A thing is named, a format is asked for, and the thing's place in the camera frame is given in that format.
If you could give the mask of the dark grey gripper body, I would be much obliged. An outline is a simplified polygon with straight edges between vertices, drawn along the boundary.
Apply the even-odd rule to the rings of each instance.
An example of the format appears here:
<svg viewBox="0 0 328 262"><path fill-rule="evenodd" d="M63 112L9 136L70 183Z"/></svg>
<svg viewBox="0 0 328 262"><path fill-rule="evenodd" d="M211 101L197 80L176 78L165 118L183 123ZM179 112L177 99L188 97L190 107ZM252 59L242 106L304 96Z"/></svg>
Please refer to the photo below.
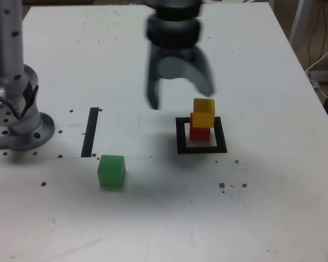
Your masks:
<svg viewBox="0 0 328 262"><path fill-rule="evenodd" d="M149 59L161 59L164 57L178 57L179 59L200 59L200 49L192 46L188 49L169 49L151 44Z"/></svg>

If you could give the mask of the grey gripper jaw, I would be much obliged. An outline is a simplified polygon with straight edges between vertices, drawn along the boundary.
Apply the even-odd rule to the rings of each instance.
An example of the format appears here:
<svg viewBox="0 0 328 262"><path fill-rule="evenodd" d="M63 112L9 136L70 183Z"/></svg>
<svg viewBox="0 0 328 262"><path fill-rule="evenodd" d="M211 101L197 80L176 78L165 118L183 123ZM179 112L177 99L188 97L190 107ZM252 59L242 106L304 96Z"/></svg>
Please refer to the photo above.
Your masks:
<svg viewBox="0 0 328 262"><path fill-rule="evenodd" d="M206 97L210 97L214 94L215 86L212 71L206 56L201 51L201 49L200 59L179 59L178 57L164 57L162 64L162 79L187 79L193 83L200 94Z"/></svg>
<svg viewBox="0 0 328 262"><path fill-rule="evenodd" d="M150 107L159 109L159 80L163 78L162 49L151 45L148 59L147 87L145 93Z"/></svg>

